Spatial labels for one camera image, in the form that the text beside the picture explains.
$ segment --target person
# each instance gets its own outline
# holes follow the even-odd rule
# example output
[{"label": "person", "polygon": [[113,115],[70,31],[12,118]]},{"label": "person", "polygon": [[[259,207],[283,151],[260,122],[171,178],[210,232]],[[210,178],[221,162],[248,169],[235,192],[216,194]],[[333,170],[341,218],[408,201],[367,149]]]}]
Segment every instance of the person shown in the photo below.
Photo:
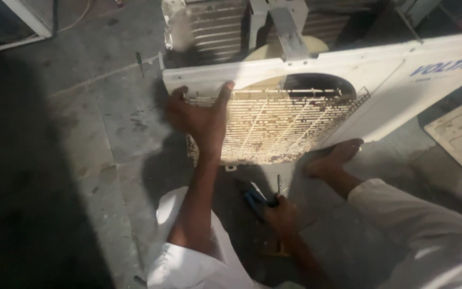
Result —
[{"label": "person", "polygon": [[[148,272],[150,289],[266,288],[249,277],[211,210],[226,108],[233,87],[233,82],[226,83],[211,108],[185,103],[186,87],[171,94],[166,117],[174,128],[192,136],[200,154],[189,187],[175,192],[181,195],[173,199],[178,201],[177,208],[173,209],[176,206],[172,204],[164,206],[172,221],[166,242]],[[348,174],[343,164],[356,155],[362,144],[361,139],[337,144],[330,155],[311,160],[305,174],[325,181],[387,236],[410,249],[379,288],[462,288],[462,215],[379,179],[361,181]],[[264,217],[290,253],[304,285],[321,287],[327,278],[298,234],[296,206],[284,196],[277,198],[279,206],[265,208]],[[157,212],[159,224],[165,219],[165,209],[161,207],[162,204]]]}]

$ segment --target rusty fan grille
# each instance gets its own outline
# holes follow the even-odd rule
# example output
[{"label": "rusty fan grille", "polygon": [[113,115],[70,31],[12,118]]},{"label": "rusty fan grille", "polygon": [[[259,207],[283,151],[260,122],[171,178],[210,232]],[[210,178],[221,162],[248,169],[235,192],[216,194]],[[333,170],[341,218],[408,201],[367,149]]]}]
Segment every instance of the rusty fan grille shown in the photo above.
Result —
[{"label": "rusty fan grille", "polygon": [[[318,147],[328,135],[370,97],[363,88],[356,97],[339,90],[314,90],[312,96],[294,97],[290,90],[235,90],[228,103],[228,122],[222,148],[223,165],[295,161]],[[187,97],[187,102],[209,107],[215,98]],[[188,136],[188,155],[199,151]]]}]

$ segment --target white sleeve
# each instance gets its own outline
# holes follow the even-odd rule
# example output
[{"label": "white sleeve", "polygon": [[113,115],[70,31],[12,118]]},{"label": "white sleeve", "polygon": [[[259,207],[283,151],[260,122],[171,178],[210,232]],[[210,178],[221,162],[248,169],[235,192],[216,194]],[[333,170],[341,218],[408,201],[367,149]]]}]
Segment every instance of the white sleeve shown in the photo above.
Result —
[{"label": "white sleeve", "polygon": [[396,242],[414,241],[443,234],[462,235],[462,215],[421,200],[382,180],[363,182],[349,194],[348,202],[383,229]]},{"label": "white sleeve", "polygon": [[147,288],[203,288],[204,280],[222,268],[221,261],[201,252],[165,243],[147,275]]}]

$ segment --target voltas logo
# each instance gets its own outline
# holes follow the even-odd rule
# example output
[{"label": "voltas logo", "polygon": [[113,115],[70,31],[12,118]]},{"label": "voltas logo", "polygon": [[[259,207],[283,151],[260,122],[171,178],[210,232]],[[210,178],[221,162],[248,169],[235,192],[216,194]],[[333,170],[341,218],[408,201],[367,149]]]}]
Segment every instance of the voltas logo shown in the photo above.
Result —
[{"label": "voltas logo", "polygon": [[429,64],[429,65],[424,65],[420,66],[420,68],[416,69],[411,75],[426,75],[429,73],[440,73],[443,71],[450,71],[450,70],[455,70],[455,69],[462,69],[462,59],[461,60],[455,60],[455,61],[449,61],[449,62],[440,62],[436,64]]}]

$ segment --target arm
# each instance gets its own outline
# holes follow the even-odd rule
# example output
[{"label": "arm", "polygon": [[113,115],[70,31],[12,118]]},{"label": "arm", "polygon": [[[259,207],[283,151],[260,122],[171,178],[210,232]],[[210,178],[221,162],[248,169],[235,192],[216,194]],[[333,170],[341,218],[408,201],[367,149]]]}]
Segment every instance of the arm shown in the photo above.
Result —
[{"label": "arm", "polygon": [[421,200],[379,179],[368,180],[349,195],[348,203],[397,243],[420,248],[421,241],[462,235],[462,215]]},{"label": "arm", "polygon": [[186,87],[176,89],[167,105],[172,126],[192,135],[199,159],[178,217],[167,241],[201,253],[211,250],[211,197],[220,164],[226,126],[226,108],[234,83],[226,83],[211,108],[196,108],[183,101]]},{"label": "arm", "polygon": [[332,287],[323,270],[311,256],[310,249],[299,236],[296,225],[296,206],[282,195],[278,196],[277,200],[279,201],[279,206],[274,208],[265,207],[265,220],[272,226],[286,250],[292,256],[301,280],[308,288]]}]

